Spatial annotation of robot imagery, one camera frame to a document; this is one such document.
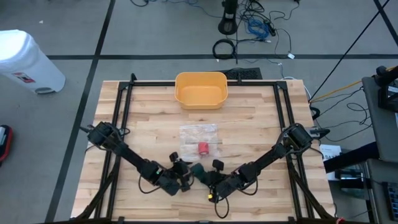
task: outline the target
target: black floor stripe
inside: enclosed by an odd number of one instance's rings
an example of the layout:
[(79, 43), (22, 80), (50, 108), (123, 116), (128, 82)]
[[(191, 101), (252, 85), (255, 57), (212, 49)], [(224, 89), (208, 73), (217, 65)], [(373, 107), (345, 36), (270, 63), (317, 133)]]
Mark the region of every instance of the black floor stripe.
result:
[(390, 19), (387, 17), (387, 14), (384, 11), (383, 7), (381, 6), (379, 0), (373, 0), (373, 1), (376, 4), (376, 7), (380, 12), (381, 17), (383, 18), (384, 22), (386, 23), (386, 26), (387, 26), (388, 30), (390, 31), (392, 38), (394, 39), (394, 41), (396, 42), (396, 45), (398, 46), (398, 35), (397, 35), (396, 30), (392, 26)]
[[(340, 54), (296, 54), (295, 59), (340, 59)], [(184, 55), (48, 55), (50, 60), (201, 60), (215, 59), (212, 54), (184, 54)], [(274, 54), (241, 54), (240, 59), (280, 59), (285, 55)], [(350, 54), (345, 59), (398, 59), (398, 54)]]
[(96, 71), (96, 68), (98, 65), (98, 57), (97, 56), (100, 55), (103, 44), (104, 44), (106, 32), (108, 31), (109, 22), (110, 22), (111, 16), (112, 16), (114, 4), (115, 4), (115, 0), (111, 0), (111, 2), (109, 3), (108, 11), (106, 13), (105, 21), (104, 21), (104, 24), (103, 24), (103, 27), (101, 30), (101, 34), (99, 36), (99, 40), (97, 43), (97, 47), (95, 50), (96, 57), (93, 59), (93, 61), (91, 63), (90, 71), (88, 72), (85, 88), (83, 90), (83, 94), (81, 95), (80, 104), (79, 104), (79, 107), (77, 110), (75, 122), (73, 123), (72, 132), (69, 137), (67, 150), (65, 151), (65, 156), (62, 161), (62, 165), (61, 165), (60, 173), (58, 175), (57, 183), (55, 184), (55, 189), (53, 191), (53, 195), (51, 198), (49, 210), (47, 211), (47, 215), (45, 217), (46, 223), (53, 222), (55, 215), (57, 214), (57, 208), (58, 208), (58, 205), (59, 205), (59, 202), (61, 199), (63, 186), (65, 185), (65, 179), (67, 178), (70, 160), (72, 158), (73, 150), (75, 148), (76, 139), (77, 139), (78, 132), (79, 132), (79, 127), (80, 127), (81, 121), (83, 119), (83, 114), (85, 112), (88, 95), (90, 94), (91, 85), (93, 84), (95, 71)]

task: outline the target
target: white paper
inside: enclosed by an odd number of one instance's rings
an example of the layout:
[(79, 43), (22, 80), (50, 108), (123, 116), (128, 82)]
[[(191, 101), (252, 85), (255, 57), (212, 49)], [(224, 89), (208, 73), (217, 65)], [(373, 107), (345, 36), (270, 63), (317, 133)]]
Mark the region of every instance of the white paper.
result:
[[(341, 153), (341, 148), (340, 146), (333, 146), (333, 145), (326, 145), (326, 144), (321, 144), (319, 146), (321, 152), (323, 153), (323, 161), (327, 161), (331, 158), (334, 158), (336, 156), (339, 156)], [(331, 172), (327, 174), (328, 180), (338, 180), (335, 177), (335, 173)]]

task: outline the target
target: black keyboard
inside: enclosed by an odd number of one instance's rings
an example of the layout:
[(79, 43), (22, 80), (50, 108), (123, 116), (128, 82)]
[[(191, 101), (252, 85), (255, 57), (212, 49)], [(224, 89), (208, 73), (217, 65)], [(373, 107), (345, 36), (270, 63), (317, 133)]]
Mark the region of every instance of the black keyboard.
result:
[(217, 72), (224, 73), (229, 80), (237, 80), (239, 76), (243, 80), (262, 80), (260, 68), (236, 68)]
[(391, 220), (398, 221), (398, 184), (383, 182), (382, 186), (386, 195), (390, 218)]

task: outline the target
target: black metal frame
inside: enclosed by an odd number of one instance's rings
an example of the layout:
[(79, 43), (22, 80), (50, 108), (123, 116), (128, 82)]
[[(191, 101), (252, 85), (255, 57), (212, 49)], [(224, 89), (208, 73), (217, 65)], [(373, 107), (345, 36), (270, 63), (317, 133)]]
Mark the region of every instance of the black metal frame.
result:
[[(118, 94), (116, 97), (116, 103), (114, 106), (114, 113), (113, 113), (113, 118), (112, 118), (113, 125), (117, 125), (117, 123), (118, 123), (122, 93), (125, 89), (127, 89), (126, 102), (124, 105), (123, 118), (121, 121), (121, 129), (125, 128), (126, 124), (127, 124), (127, 119), (128, 119), (128, 114), (129, 114), (129, 105), (131, 102), (131, 94), (132, 94), (132, 89), (134, 86), (174, 86), (175, 85), (174, 81), (162, 81), (162, 82), (140, 82), (140, 81), (138, 81), (138, 82), (136, 82), (136, 80), (137, 80), (137, 78), (135, 77), (134, 74), (132, 74), (131, 80), (129, 82), (120, 82), (119, 86), (118, 86)], [(271, 87), (273, 87), (274, 95), (275, 95), (275, 103), (276, 103), (278, 117), (279, 117), (280, 130), (283, 130), (283, 128), (285, 128), (286, 125), (285, 125), (285, 119), (284, 119), (284, 114), (283, 114), (283, 110), (282, 110), (282, 103), (281, 103), (280, 94), (279, 94), (279, 89), (281, 89), (283, 92), (283, 95), (284, 95), (284, 100), (285, 100), (285, 104), (286, 104), (286, 110), (287, 110), (287, 116), (289, 119), (289, 123), (290, 124), (294, 123), (294, 116), (293, 116), (292, 106), (290, 104), (290, 97), (289, 97), (289, 92), (288, 92), (286, 81), (271, 82), (271, 81), (228, 80), (228, 86), (271, 86)], [(103, 186), (105, 184), (106, 180), (108, 179), (108, 172), (109, 172), (109, 165), (111, 162), (111, 157), (112, 157), (111, 153), (107, 152), (105, 155), (100, 187)], [(113, 181), (112, 181), (112, 186), (111, 186), (111, 190), (109, 193), (109, 202), (108, 202), (108, 207), (107, 207), (107, 211), (106, 211), (106, 218), (108, 218), (108, 219), (112, 219), (114, 199), (116, 196), (116, 188), (117, 188), (117, 184), (118, 184), (118, 173), (119, 173), (119, 168), (120, 168), (120, 161), (121, 161), (121, 158), (119, 156), (117, 156), (115, 158), (114, 167), (112, 169), (112, 172), (115, 172), (115, 174), (112, 176)], [(294, 166), (292, 166), (293, 162), (292, 162), (291, 155), (288, 155), (286, 157), (286, 162), (287, 162), (288, 169), (294, 169)], [(308, 185), (307, 178), (305, 175), (304, 164), (303, 164), (301, 155), (297, 156), (297, 167), (298, 167), (298, 172), (300, 174), (301, 179), (303, 180), (305, 185)], [(294, 203), (294, 207), (295, 207), (296, 217), (302, 218), (299, 193), (297, 191), (297, 184), (294, 181), (294, 179), (292, 178), (290, 172), (289, 172), (289, 179), (290, 179), (290, 187), (292, 190), (292, 198), (293, 198), (293, 203)], [(306, 208), (308, 211), (307, 212), (308, 217), (314, 218), (312, 206), (310, 205), (310, 202), (308, 201), (308, 199), (306, 197), (305, 197), (305, 204), (306, 204)], [(94, 218), (99, 218), (101, 216), (102, 205), (103, 205), (103, 201), (101, 199), (96, 207)], [(139, 221), (139, 222), (122, 221), (122, 223), (143, 223), (143, 222), (142, 221)], [(178, 222), (156, 222), (156, 223), (178, 223)], [(286, 224), (288, 222), (268, 222), (268, 223)]]

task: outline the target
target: red object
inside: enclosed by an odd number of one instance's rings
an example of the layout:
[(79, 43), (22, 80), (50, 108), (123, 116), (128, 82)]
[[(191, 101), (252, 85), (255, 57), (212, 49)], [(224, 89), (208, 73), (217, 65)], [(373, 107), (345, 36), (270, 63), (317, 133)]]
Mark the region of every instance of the red object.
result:
[(207, 142), (199, 142), (198, 150), (200, 155), (209, 154), (209, 144)]
[(5, 158), (9, 154), (12, 139), (12, 129), (7, 125), (2, 125), (1, 127), (6, 129), (6, 132), (4, 133), (6, 135), (6, 138), (2, 145), (0, 145), (0, 162), (5, 160)]

